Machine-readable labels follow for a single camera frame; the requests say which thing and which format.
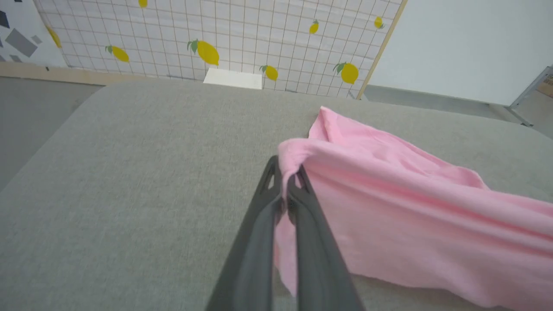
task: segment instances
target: fabric fold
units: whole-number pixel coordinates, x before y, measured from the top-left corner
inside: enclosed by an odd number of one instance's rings
[[[476,172],[325,107],[308,139],[280,144],[283,186],[302,164],[351,273],[443,288],[483,307],[553,305],[553,204],[492,191]],[[275,242],[295,294],[288,217]]]

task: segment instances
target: gray cushion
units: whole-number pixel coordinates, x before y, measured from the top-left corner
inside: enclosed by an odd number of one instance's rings
[[[1,310],[201,310],[268,158],[320,106],[553,200],[553,143],[454,113],[186,81],[105,87],[0,193]],[[480,310],[355,277],[367,310]],[[294,300],[275,281],[275,310]]]

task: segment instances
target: gray floor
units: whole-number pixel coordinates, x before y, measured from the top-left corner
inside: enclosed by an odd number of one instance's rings
[[[367,85],[367,100],[503,120],[489,105],[450,97]]]
[[[100,88],[0,77],[0,190]]]

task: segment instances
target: metal stand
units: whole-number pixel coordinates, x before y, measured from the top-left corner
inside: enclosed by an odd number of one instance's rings
[[[530,92],[535,91],[538,86],[545,80],[549,75],[553,75],[553,66],[546,67],[544,71],[520,94],[520,96],[509,106],[506,107],[507,111],[511,113],[515,118],[517,118],[522,125],[532,127],[534,126],[531,121],[526,120],[523,116],[515,111],[515,109],[522,103],[522,101],[530,95]]]

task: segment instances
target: geometric pattern poster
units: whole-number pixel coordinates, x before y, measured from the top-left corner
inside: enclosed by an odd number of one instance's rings
[[[0,61],[67,67],[32,1],[0,2]]]

